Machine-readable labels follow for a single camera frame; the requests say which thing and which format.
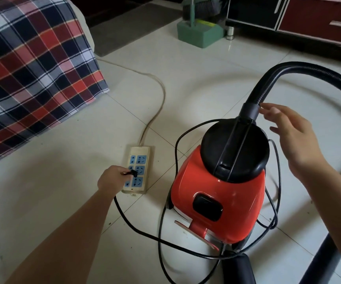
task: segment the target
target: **black lid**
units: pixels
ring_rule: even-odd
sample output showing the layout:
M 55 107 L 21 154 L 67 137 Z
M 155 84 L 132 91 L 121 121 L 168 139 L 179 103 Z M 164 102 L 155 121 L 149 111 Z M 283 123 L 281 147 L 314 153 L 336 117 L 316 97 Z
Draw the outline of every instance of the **black lid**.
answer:
M 201 158 L 207 171 L 218 179 L 246 182 L 266 166 L 268 138 L 252 120 L 241 117 L 222 120 L 203 136 Z

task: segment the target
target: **red plaid fabric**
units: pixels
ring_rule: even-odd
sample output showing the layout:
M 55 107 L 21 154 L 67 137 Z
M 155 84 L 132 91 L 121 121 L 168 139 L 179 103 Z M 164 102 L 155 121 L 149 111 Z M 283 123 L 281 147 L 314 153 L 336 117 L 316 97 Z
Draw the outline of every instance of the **red plaid fabric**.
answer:
M 107 91 L 66 0 L 0 0 L 0 159 Z

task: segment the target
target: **vacuum cleaner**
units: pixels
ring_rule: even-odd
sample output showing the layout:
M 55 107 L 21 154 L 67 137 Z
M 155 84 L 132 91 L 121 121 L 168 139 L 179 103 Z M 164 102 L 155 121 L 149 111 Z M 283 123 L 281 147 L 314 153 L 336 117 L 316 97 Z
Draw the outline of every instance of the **vacuum cleaner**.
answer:
M 174 281 L 164 267 L 161 244 L 196 257 L 216 260 L 213 269 L 200 284 L 211 278 L 219 261 L 222 261 L 225 284 L 256 283 L 245 252 L 277 226 L 281 200 L 281 173 L 277 148 L 256 125 L 256 118 L 259 114 L 259 104 L 265 100 L 277 79 L 288 73 L 310 75 L 341 90 L 341 74 L 306 62 L 285 62 L 265 73 L 236 118 L 206 121 L 182 134 L 175 145 L 176 176 L 161 215 L 158 237 L 136 229 L 125 217 L 114 198 L 127 225 L 135 232 L 158 242 L 160 264 L 170 283 Z M 193 129 L 212 122 L 215 124 L 207 130 L 201 145 L 190 154 L 178 171 L 177 146 L 181 138 Z M 279 191 L 276 206 L 265 187 L 269 142 L 276 150 L 278 163 Z M 274 218 L 268 226 L 257 220 L 265 195 L 274 211 Z M 188 227 L 177 221 L 176 224 L 219 251 L 219 255 L 197 253 L 161 239 L 165 211 L 173 208 L 192 219 Z M 245 246 L 256 222 L 265 230 L 253 243 Z M 217 239 L 221 247 L 218 248 L 207 241 L 206 234 L 211 234 Z M 328 284 L 340 258 L 340 253 L 328 235 L 300 283 Z

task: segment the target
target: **doormat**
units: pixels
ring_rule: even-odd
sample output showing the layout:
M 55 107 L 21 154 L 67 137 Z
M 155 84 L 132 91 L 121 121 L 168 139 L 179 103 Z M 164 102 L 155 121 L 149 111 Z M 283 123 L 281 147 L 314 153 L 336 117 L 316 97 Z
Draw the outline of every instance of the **doormat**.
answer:
M 144 4 L 90 28 L 95 45 L 94 53 L 100 57 L 106 56 L 181 16 L 180 10 L 151 3 Z

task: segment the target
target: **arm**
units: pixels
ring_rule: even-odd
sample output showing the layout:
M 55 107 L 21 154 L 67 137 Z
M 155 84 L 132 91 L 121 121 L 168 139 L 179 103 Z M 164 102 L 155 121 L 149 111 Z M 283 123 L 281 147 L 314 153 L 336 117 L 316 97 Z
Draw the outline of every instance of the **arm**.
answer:
M 129 171 L 105 170 L 97 192 L 31 252 L 6 284 L 86 283 L 110 204 L 131 177 L 121 173 Z
M 324 159 L 310 122 L 288 107 L 261 104 L 279 140 L 291 172 L 306 187 L 341 253 L 341 175 Z

